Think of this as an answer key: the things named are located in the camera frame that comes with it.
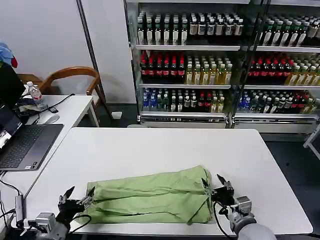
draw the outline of white desk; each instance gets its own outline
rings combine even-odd
[[[64,99],[65,95],[44,95],[45,102],[52,106],[62,99]],[[80,120],[89,112],[89,114],[93,115],[93,118],[97,120],[95,113],[93,112],[92,107],[92,96],[87,95],[75,95],[71,96],[66,99],[61,104],[57,105],[55,108],[59,111],[60,118],[55,124],[64,124],[63,129],[61,130],[60,134],[56,138],[54,144],[52,145],[50,151],[48,152],[47,156],[45,157],[44,161],[42,162],[40,168],[36,171],[20,171],[20,172],[7,172],[3,176],[3,181],[9,184],[16,186],[26,197],[29,193],[30,189],[32,188],[33,184],[41,174],[41,172],[46,167],[48,161],[62,142],[62,140],[67,135],[68,131],[79,124]],[[40,114],[40,122],[45,116],[53,115],[53,113],[49,111],[45,111]],[[38,115],[31,117],[28,120],[28,124],[31,124],[35,119],[37,119]],[[1,192],[1,200],[4,204],[5,212],[13,209],[15,207],[15,196],[17,192],[2,183],[0,183],[0,192]],[[0,232],[3,235],[5,229],[5,224],[3,218],[0,219]]]
[[[276,235],[313,231],[261,136],[253,129],[71,129],[26,199],[29,220],[41,212],[58,214],[59,195],[75,186],[81,199],[87,182],[175,172],[206,167],[212,183],[219,173],[230,180],[235,196],[248,196],[258,223]],[[229,223],[220,216],[223,228]],[[71,223],[71,228],[79,226]],[[222,235],[216,224],[124,223],[92,224],[78,232],[128,235]]]

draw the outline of computer mouse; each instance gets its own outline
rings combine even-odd
[[[43,118],[41,117],[40,119],[42,124],[53,124],[56,121],[58,121],[59,118],[60,118],[59,114],[53,114],[53,115],[44,116]]]

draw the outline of metal pole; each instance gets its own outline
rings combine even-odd
[[[91,61],[92,61],[93,68],[99,73],[98,65],[97,65],[97,61],[96,61],[96,56],[95,56],[95,53],[94,53],[94,48],[92,47],[92,42],[91,42],[91,38],[90,38],[90,34],[89,34],[88,24],[87,24],[87,20],[86,20],[86,16],[85,16],[84,7],[82,5],[82,1],[81,0],[76,0],[76,4],[78,6],[78,10],[79,10],[79,14],[80,14],[80,18],[81,18],[81,22],[82,22],[82,26],[83,26],[84,36],[85,36],[85,40],[86,40],[86,45],[87,45],[88,50],[89,50],[89,54],[90,54],[90,58],[91,58]],[[102,97],[103,97],[103,99],[102,99],[103,103],[102,104],[103,104],[106,112],[108,113],[110,119],[113,119],[112,115],[110,114],[110,111],[108,110],[108,107],[107,107],[106,95],[105,95],[105,91],[104,91],[104,88],[102,86],[102,82],[101,81],[99,82],[99,88],[100,88],[100,91],[101,91]]]

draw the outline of laptop keyboard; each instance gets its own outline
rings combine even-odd
[[[45,125],[23,126],[11,142],[9,151],[1,158],[0,168],[17,168],[45,127]]]

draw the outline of green cloth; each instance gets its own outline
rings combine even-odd
[[[211,182],[202,166],[178,172],[88,182],[95,186],[93,204],[83,213],[98,223],[207,223],[212,219],[201,178]],[[80,223],[87,219],[79,218]]]

